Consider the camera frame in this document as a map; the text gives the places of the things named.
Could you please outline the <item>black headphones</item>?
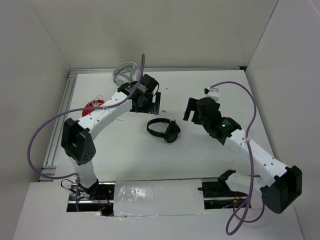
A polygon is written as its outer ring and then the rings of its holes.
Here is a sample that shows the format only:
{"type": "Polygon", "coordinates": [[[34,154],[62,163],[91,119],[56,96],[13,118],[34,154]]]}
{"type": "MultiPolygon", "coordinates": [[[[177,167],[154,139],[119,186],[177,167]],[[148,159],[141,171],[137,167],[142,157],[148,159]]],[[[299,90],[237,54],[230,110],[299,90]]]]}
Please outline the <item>black headphones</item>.
{"type": "Polygon", "coordinates": [[[157,138],[164,139],[168,144],[175,142],[181,133],[181,128],[178,126],[176,120],[170,120],[168,118],[154,118],[150,120],[146,125],[147,132],[157,138]],[[166,127],[163,130],[157,131],[151,128],[154,124],[165,124],[166,127]]]}

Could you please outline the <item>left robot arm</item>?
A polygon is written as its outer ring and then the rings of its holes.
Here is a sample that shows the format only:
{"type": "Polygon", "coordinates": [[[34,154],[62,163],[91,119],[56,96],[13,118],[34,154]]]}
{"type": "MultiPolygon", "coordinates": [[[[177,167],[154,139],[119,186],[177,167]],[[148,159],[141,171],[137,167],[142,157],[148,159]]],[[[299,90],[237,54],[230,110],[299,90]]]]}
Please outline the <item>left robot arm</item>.
{"type": "Polygon", "coordinates": [[[92,163],[96,154],[95,138],[124,113],[157,115],[161,99],[159,86],[155,78],[144,74],[140,81],[122,84],[98,109],[77,120],[68,118],[64,122],[61,146],[73,164],[77,184],[86,199],[92,200],[99,193],[99,180],[92,163]]]}

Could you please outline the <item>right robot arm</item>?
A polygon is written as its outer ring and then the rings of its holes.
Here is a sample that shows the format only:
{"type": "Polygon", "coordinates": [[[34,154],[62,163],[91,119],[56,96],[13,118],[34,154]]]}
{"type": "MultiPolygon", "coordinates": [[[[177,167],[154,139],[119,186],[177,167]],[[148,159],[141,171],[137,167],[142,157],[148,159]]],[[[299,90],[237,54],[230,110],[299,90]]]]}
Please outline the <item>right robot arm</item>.
{"type": "Polygon", "coordinates": [[[301,169],[287,166],[248,139],[241,125],[223,117],[219,107],[211,97],[190,98],[183,119],[203,126],[210,137],[252,163],[264,183],[259,189],[263,203],[272,212],[281,214],[302,194],[301,169]]]}

